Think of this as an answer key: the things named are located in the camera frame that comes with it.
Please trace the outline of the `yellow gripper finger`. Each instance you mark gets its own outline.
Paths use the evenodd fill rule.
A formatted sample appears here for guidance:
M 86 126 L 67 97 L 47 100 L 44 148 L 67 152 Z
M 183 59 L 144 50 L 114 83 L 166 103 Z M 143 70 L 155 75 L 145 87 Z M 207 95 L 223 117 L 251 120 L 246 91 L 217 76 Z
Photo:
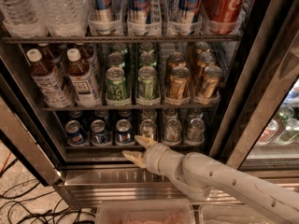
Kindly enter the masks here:
M 143 137 L 141 135 L 136 135 L 135 140 L 139 145 L 141 145 L 145 149 L 148 149 L 149 147 L 156 144 L 155 140 L 152 140 L 151 138 L 148 137 Z
M 130 151 L 130 150 L 124 150 L 122 152 L 122 155 L 128 160 L 133 162 L 136 166 L 139 168 L 145 168 L 145 162 L 143 153 L 139 151 Z

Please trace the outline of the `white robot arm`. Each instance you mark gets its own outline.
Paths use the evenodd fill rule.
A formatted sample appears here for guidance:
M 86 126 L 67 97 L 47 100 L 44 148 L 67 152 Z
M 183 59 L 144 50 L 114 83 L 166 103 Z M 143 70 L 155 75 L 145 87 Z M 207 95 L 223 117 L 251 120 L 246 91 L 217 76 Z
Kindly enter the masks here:
M 122 155 L 136 166 L 167 177 L 188 197 L 202 201 L 219 189 L 277 224 L 299 224 L 299 193 L 237 171 L 202 153 L 181 154 L 169 146 L 138 135 L 145 150 L 124 150 Z

